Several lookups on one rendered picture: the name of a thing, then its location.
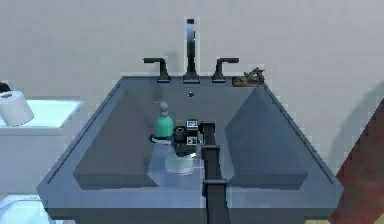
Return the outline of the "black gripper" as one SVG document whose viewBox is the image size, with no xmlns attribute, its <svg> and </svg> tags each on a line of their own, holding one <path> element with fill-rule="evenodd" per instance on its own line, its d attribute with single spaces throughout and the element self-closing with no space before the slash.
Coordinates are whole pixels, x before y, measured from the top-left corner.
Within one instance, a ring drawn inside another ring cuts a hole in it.
<svg viewBox="0 0 384 224">
<path fill-rule="evenodd" d="M 185 157 L 196 152 L 196 132 L 187 130 L 186 126 L 176 126 L 172 136 L 155 136 L 151 134 L 149 140 L 153 143 L 171 143 L 178 157 Z"/>
</svg>

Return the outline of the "green pump dispenser bottle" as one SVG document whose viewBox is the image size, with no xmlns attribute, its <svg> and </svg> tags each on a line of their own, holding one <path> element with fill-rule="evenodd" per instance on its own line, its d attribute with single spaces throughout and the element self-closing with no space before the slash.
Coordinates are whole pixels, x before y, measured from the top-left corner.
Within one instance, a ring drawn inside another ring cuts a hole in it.
<svg viewBox="0 0 384 224">
<path fill-rule="evenodd" d="M 169 115 L 169 106 L 165 101 L 157 102 L 159 108 L 159 118 L 157 119 L 156 136 L 172 136 L 174 130 L 173 119 Z"/>
</svg>

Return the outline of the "grey blue sink basin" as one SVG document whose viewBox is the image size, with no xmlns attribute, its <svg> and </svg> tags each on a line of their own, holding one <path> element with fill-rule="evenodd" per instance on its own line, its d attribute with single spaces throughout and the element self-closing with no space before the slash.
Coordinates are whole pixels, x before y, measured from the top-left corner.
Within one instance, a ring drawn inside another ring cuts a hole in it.
<svg viewBox="0 0 384 224">
<path fill-rule="evenodd" d="M 174 128 L 214 121 L 230 224 L 327 219 L 343 188 L 266 85 L 125 77 L 40 183 L 50 217 L 75 224 L 207 224 L 200 149 L 152 143 L 157 102 Z"/>
</svg>

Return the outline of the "black faucet spout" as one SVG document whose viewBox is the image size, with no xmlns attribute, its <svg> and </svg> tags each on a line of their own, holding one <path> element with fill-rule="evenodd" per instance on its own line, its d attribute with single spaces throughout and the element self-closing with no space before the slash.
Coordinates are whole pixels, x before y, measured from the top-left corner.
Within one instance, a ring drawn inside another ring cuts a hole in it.
<svg viewBox="0 0 384 224">
<path fill-rule="evenodd" d="M 183 75 L 183 82 L 199 83 L 200 80 L 195 64 L 195 20 L 192 18 L 187 20 L 186 34 L 187 68 L 186 73 Z"/>
</svg>

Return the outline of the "brown soap dish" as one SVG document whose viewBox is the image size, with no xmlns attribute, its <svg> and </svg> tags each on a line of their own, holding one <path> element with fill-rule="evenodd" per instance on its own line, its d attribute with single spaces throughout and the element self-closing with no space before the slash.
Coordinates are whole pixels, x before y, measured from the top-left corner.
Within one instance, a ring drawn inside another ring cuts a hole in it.
<svg viewBox="0 0 384 224">
<path fill-rule="evenodd" d="M 242 76 L 232 78 L 234 87 L 258 87 L 265 81 L 263 70 L 256 67 L 250 72 L 245 72 Z"/>
</svg>

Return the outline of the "white toilet paper roll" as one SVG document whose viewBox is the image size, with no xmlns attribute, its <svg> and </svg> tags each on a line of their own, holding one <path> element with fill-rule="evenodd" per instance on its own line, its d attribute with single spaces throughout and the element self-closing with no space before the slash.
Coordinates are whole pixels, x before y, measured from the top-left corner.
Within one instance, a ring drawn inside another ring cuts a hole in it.
<svg viewBox="0 0 384 224">
<path fill-rule="evenodd" d="M 14 127 L 28 123 L 34 114 L 21 91 L 8 91 L 0 93 L 0 117 Z"/>
</svg>

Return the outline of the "reddish brown wooden door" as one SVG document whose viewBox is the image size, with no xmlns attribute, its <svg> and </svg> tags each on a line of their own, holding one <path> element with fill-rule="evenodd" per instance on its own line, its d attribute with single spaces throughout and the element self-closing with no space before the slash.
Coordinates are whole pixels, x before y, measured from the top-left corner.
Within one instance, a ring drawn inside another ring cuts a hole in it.
<svg viewBox="0 0 384 224">
<path fill-rule="evenodd" d="M 384 99 L 336 175 L 344 187 L 331 224 L 375 224 L 384 214 Z"/>
</svg>

